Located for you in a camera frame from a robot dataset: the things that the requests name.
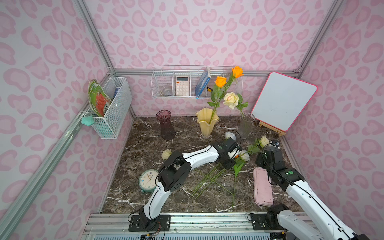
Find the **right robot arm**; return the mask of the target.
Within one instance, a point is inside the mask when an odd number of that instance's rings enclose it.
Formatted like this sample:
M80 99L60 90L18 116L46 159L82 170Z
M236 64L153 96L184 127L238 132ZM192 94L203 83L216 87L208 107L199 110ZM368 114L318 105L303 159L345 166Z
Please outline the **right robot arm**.
M294 168L286 167L279 141L266 144L257 157L257 166L265 169L273 183L279 185L304 210L315 224L311 227L286 205L268 208L266 224L271 229L282 227L300 240L367 240L341 221L315 194L305 178Z

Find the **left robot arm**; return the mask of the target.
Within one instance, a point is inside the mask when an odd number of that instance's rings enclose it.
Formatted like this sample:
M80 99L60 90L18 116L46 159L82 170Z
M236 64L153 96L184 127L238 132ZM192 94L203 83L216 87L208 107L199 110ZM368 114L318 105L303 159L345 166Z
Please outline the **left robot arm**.
M139 210L142 223L147 226L156 221L170 194L184 184L191 170L208 163L219 163L229 170L242 150L234 139L229 138L191 153L174 151L160 167L151 198Z

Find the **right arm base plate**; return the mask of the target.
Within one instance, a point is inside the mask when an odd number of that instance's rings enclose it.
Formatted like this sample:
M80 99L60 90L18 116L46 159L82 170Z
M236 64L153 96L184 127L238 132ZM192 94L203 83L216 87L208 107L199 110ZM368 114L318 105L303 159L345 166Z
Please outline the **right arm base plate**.
M275 220L272 220L268 213L250 213L247 220L251 222L254 231L282 231L283 227Z

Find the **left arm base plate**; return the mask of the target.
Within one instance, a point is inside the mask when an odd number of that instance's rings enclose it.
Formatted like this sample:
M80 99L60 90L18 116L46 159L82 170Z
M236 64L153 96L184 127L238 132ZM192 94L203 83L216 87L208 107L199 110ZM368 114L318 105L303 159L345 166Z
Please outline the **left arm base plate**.
M170 230L171 215L159 215L153 220L147 220L139 215L130 218L129 232L155 232Z

